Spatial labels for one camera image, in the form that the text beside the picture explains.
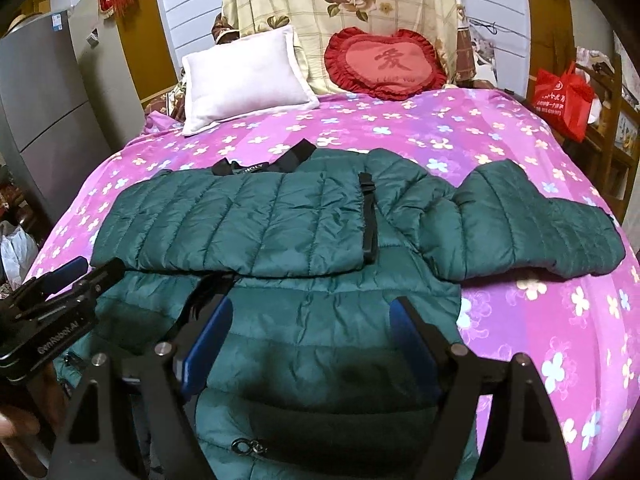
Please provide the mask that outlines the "white plastic bag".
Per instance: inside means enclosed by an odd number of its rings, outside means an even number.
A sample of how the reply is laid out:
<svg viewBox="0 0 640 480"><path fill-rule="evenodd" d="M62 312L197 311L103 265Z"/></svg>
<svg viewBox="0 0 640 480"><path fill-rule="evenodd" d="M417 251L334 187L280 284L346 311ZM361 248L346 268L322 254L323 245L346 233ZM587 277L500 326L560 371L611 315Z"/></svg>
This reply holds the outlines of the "white plastic bag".
<svg viewBox="0 0 640 480"><path fill-rule="evenodd" d="M6 280L13 290L25 281L30 267L37 258L35 240L21 226L1 222L1 263Z"/></svg>

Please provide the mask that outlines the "red heart-shaped cushion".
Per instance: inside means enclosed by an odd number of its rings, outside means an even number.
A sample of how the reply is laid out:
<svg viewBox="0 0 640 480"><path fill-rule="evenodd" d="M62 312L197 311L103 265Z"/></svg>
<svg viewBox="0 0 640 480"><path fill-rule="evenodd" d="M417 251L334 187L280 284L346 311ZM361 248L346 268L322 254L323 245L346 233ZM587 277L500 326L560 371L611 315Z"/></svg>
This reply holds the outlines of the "red heart-shaped cushion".
<svg viewBox="0 0 640 480"><path fill-rule="evenodd" d="M324 65L337 87L386 101L403 101L447 82L435 48L408 29L384 36L345 28L331 37Z"/></svg>

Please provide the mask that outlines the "cream rose-print folded quilt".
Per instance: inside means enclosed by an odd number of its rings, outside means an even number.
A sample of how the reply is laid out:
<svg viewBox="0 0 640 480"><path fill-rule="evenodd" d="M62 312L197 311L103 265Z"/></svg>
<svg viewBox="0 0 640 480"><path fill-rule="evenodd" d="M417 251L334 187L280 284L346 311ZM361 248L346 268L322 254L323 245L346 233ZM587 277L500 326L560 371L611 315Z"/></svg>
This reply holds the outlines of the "cream rose-print folded quilt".
<svg viewBox="0 0 640 480"><path fill-rule="evenodd" d="M447 78L456 78L460 0L222 0L222 14L243 36L292 26L299 65L318 94L338 90L324 52L349 27L373 35L418 32L435 48Z"/></svg>

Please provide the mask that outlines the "pink floral bed cover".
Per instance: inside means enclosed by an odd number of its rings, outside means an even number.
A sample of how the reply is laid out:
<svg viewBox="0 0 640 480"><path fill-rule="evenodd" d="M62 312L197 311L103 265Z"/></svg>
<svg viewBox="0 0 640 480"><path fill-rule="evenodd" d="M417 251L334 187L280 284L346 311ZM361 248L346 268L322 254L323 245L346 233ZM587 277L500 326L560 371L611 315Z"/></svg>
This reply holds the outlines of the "pink floral bed cover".
<svg viewBox="0 0 640 480"><path fill-rule="evenodd" d="M163 169L275 159L300 140L319 148L387 148L459 184L476 166L512 159L549 197L590 206L602 198L553 139L549 127L497 90L447 89L388 102L336 94L315 110L225 122L186 138L160 113L104 160L80 188L30 268L38 276L91 254L117 194ZM611 274L556 282L520 271L463 292L458 325L478 354L530 354L567 445L572 473L589 478L611 452L639 396L639 265L628 255Z"/></svg>

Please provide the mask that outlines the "wooden shelf unit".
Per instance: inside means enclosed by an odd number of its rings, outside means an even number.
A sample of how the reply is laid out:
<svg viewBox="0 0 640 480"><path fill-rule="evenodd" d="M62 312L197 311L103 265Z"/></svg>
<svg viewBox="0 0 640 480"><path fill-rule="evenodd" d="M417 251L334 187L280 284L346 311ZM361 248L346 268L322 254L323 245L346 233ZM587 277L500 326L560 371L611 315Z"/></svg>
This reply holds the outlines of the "wooden shelf unit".
<svg viewBox="0 0 640 480"><path fill-rule="evenodd" d="M602 110L595 125L588 125L582 143L566 141L570 159L604 198L615 218L623 222L639 167L639 112L623 96L622 59L611 64L577 67L590 76L599 90Z"/></svg>

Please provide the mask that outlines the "red shopping bag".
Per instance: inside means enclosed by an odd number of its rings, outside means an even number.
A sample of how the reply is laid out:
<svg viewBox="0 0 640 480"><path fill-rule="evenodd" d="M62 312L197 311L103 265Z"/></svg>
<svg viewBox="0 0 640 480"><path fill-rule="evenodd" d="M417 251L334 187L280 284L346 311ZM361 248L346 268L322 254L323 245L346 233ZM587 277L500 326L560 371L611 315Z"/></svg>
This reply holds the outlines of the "red shopping bag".
<svg viewBox="0 0 640 480"><path fill-rule="evenodd" d="M540 68L532 107L546 123L565 139L580 143L585 139L592 101L596 94L571 62L558 76Z"/></svg>

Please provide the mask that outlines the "grey refrigerator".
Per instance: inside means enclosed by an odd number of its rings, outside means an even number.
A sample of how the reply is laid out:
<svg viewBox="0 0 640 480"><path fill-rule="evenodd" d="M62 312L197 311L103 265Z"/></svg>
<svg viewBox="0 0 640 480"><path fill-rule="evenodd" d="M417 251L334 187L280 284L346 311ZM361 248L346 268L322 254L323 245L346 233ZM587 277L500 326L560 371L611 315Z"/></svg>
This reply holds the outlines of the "grey refrigerator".
<svg viewBox="0 0 640 480"><path fill-rule="evenodd" d="M35 211L55 224L112 154L96 120L65 12L1 39L1 154Z"/></svg>

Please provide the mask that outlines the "dark green puffer jacket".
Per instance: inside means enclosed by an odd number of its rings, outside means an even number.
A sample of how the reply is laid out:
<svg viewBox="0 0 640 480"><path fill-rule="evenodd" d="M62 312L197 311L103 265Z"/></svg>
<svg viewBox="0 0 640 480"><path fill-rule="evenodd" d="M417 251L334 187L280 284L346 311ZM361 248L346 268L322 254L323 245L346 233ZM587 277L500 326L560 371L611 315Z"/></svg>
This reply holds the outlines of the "dark green puffer jacket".
<svg viewBox="0 0 640 480"><path fill-rule="evenodd" d="M382 148L317 150L293 170L166 170L104 218L91 262L126 272L55 368L76 385L98 352L138 356L230 275L231 330L195 408L215 474L405 479L435 404L392 341L390 303L408 298L455 342L463 282L608 274L624 255L606 212L541 194L510 160L458 185Z"/></svg>

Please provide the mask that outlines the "brown floral bed sheet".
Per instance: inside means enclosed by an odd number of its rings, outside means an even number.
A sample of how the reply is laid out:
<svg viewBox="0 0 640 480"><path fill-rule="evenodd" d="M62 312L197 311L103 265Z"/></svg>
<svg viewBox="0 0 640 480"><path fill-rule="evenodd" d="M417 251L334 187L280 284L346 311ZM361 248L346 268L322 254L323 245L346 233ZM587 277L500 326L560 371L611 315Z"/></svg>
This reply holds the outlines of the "brown floral bed sheet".
<svg viewBox="0 0 640 480"><path fill-rule="evenodd" d="M177 122L186 120L184 111L184 99L186 98L186 84L178 82L171 88L167 88L160 93L150 96L141 102L143 113L149 116L152 112L167 115Z"/></svg>

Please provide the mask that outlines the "white rectangular pillow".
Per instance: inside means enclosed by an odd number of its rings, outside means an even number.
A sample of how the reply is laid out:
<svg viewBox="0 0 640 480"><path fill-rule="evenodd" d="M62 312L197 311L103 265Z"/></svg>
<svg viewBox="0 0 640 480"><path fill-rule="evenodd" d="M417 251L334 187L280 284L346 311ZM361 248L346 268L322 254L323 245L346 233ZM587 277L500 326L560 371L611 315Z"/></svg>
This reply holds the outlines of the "white rectangular pillow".
<svg viewBox="0 0 640 480"><path fill-rule="evenodd" d="M288 25L186 55L182 134L194 136L245 116L318 107L298 65L294 39Z"/></svg>

